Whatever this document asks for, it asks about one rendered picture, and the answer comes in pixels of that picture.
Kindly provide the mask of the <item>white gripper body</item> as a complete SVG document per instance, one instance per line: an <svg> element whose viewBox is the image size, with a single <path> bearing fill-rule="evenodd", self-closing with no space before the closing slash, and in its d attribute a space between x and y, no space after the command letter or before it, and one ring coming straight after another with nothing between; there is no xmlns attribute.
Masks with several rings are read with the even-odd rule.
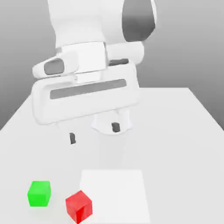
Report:
<svg viewBox="0 0 224 224"><path fill-rule="evenodd" d="M79 84L74 76L37 81L31 91L33 116L40 125L126 108L139 100L134 63L109 66L101 80Z"/></svg>

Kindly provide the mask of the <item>small green cube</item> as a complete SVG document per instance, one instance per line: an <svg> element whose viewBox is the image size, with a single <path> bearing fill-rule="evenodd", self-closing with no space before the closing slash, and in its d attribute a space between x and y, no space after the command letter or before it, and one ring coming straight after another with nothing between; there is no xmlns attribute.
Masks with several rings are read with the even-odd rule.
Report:
<svg viewBox="0 0 224 224"><path fill-rule="evenodd" d="M50 181L33 181L27 196L31 207L47 207L51 197Z"/></svg>

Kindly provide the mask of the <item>small red cube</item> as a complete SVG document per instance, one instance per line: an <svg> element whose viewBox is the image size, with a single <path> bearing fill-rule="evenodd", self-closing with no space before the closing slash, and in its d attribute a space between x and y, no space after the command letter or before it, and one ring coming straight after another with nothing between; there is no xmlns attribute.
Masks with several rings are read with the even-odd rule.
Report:
<svg viewBox="0 0 224 224"><path fill-rule="evenodd" d="M76 224L93 214L92 200L82 190L66 198L65 202L67 213Z"/></svg>

